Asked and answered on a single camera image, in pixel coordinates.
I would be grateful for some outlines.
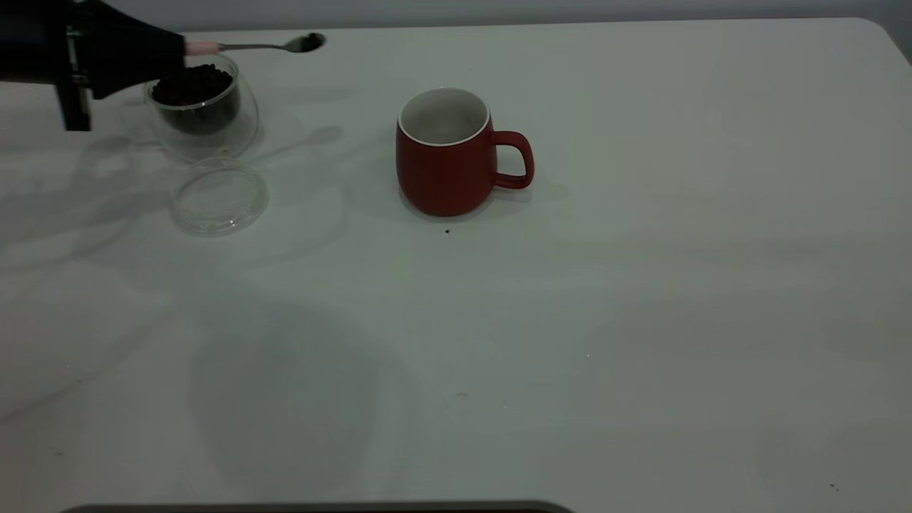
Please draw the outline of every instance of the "white table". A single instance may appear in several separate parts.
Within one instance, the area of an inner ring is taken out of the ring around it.
[[[0,511],[912,508],[912,69],[880,28],[326,34],[234,54],[272,202],[213,240],[123,136],[136,90],[65,133],[4,86]],[[441,85],[529,138],[529,190],[403,203],[395,119]]]

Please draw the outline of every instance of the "mug rim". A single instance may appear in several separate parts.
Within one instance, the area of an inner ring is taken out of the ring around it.
[[[466,137],[466,138],[464,138],[464,139],[460,139],[460,140],[455,141],[455,142],[443,142],[443,143],[422,141],[422,140],[420,140],[420,139],[414,137],[413,135],[411,135],[411,134],[409,133],[409,131],[405,130],[405,127],[402,126],[402,114],[405,113],[405,109],[409,106],[409,104],[410,104],[412,101],[414,101],[416,98],[420,97],[420,96],[423,96],[423,95],[428,94],[428,93],[431,93],[431,92],[439,92],[439,91],[444,91],[444,90],[459,91],[460,93],[465,93],[465,94],[467,94],[467,95],[469,95],[469,96],[474,97],[476,100],[478,100],[478,101],[484,106],[484,123],[482,123],[482,126],[481,126],[477,131],[475,131],[475,133],[473,133],[472,135],[470,135],[469,137]],[[399,111],[399,118],[398,118],[397,124],[399,125],[399,130],[402,131],[402,133],[404,133],[406,137],[408,137],[409,139],[411,139],[411,140],[417,142],[418,144],[420,144],[420,145],[422,145],[422,146],[430,146],[430,147],[432,147],[432,148],[446,148],[446,147],[449,147],[449,146],[456,146],[456,145],[459,145],[459,144],[463,144],[464,142],[471,141],[472,139],[475,139],[476,137],[478,137],[478,135],[479,135],[480,133],[482,133],[482,132],[484,131],[484,129],[486,129],[486,128],[488,127],[489,124],[491,124],[491,108],[488,107],[487,102],[485,102],[485,101],[482,99],[482,97],[478,96],[477,94],[475,94],[475,93],[473,93],[473,92],[471,92],[471,91],[469,91],[469,90],[461,89],[461,88],[450,88],[450,87],[446,87],[446,86],[440,86],[440,87],[438,87],[438,88],[424,90],[424,91],[422,91],[422,92],[416,94],[415,96],[409,98],[409,101],[406,101],[406,102],[405,102],[405,105],[402,106],[402,110]]]
[[[161,109],[161,110],[194,110],[194,109],[199,109],[199,108],[205,107],[206,105],[215,103],[216,101],[231,94],[231,92],[237,88],[237,81],[238,81],[238,78],[241,76],[241,71],[238,68],[237,63],[234,62],[234,59],[232,59],[228,56],[222,55],[222,54],[199,56],[199,57],[220,58],[228,64],[228,68],[230,68],[231,71],[233,71],[233,73],[232,73],[232,77],[231,77],[231,84],[228,84],[228,87],[225,88],[224,91],[213,96],[212,98],[205,99],[203,101],[199,101],[199,102],[193,103],[191,105],[166,105],[164,103],[160,103],[160,102],[156,101],[152,97],[152,89],[155,87],[156,84],[159,83],[159,81],[150,80],[149,82],[146,82],[145,86],[143,87],[143,93],[145,95],[146,101],[148,101],[153,106],[155,106],[156,108]]]

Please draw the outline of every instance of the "red mug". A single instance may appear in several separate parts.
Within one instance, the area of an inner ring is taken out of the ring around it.
[[[496,146],[523,155],[525,176],[497,173]],[[532,147],[515,131],[494,131],[491,110],[462,89],[440,88],[411,99],[396,132],[399,186],[431,215],[460,215],[484,202],[494,186],[524,189],[532,183]]]

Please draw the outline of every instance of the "wall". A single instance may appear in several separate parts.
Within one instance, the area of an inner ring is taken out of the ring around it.
[[[893,0],[109,0],[174,30],[866,16]],[[897,4],[912,0],[897,0]]]

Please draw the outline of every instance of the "metal spoon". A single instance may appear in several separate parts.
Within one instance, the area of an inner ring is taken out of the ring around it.
[[[306,36],[295,37],[284,45],[225,45],[209,41],[187,44],[187,55],[216,54],[226,50],[250,50],[255,48],[275,48],[296,54],[312,52],[326,43],[326,37],[312,32]]]
[[[225,50],[249,50],[252,48],[278,48],[287,52],[296,54],[312,52],[322,47],[326,43],[326,37],[322,34],[310,33],[306,36],[295,37],[284,45],[223,45],[219,43],[219,49]]]

